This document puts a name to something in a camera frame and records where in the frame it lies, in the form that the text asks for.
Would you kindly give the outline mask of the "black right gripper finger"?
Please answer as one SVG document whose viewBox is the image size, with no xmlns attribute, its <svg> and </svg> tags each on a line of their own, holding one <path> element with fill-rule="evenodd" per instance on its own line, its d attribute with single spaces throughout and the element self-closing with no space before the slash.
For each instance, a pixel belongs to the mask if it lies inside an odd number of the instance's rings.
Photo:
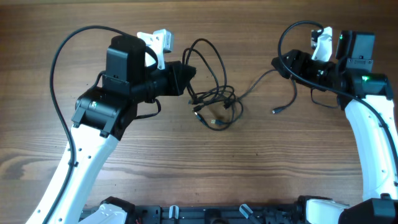
<svg viewBox="0 0 398 224">
<path fill-rule="evenodd" d="M 290 50 L 286 54 L 278 57 L 280 62 L 303 62 L 303 52 L 301 50 Z"/>
<path fill-rule="evenodd" d="M 299 70 L 299 62 L 297 60 L 289 60 L 284 58 L 282 61 L 294 73 L 297 73 L 297 71 Z M 273 58 L 271 65 L 279 72 L 279 74 L 283 78 L 295 80 L 295 77 L 285 69 L 285 67 L 281 64 L 278 58 Z"/>
</svg>

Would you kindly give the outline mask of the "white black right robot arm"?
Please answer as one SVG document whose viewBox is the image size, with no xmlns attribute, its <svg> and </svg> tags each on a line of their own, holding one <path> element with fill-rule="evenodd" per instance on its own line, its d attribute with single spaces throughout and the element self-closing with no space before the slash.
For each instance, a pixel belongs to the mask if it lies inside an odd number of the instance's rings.
<svg viewBox="0 0 398 224">
<path fill-rule="evenodd" d="M 321 91 L 337 91 L 354 132 L 363 174 L 363 201 L 352 207 L 321 197 L 304 197 L 305 223 L 397 223 L 397 130 L 388 78 L 372 73 L 375 36 L 344 30 L 330 61 L 331 28 L 312 31 L 313 54 L 300 50 L 276 57 L 284 78 Z"/>
</svg>

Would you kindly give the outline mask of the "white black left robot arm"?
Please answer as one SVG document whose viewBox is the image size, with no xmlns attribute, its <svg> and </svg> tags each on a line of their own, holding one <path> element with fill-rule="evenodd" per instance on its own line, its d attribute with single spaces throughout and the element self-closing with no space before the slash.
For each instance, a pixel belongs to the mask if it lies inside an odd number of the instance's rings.
<svg viewBox="0 0 398 224">
<path fill-rule="evenodd" d="M 75 103 L 70 139 L 29 223 L 78 223 L 93 184 L 110 154 L 138 115 L 139 103 L 180 96 L 196 68 L 164 62 L 163 43 L 117 35 L 106 51 L 106 68 Z"/>
</svg>

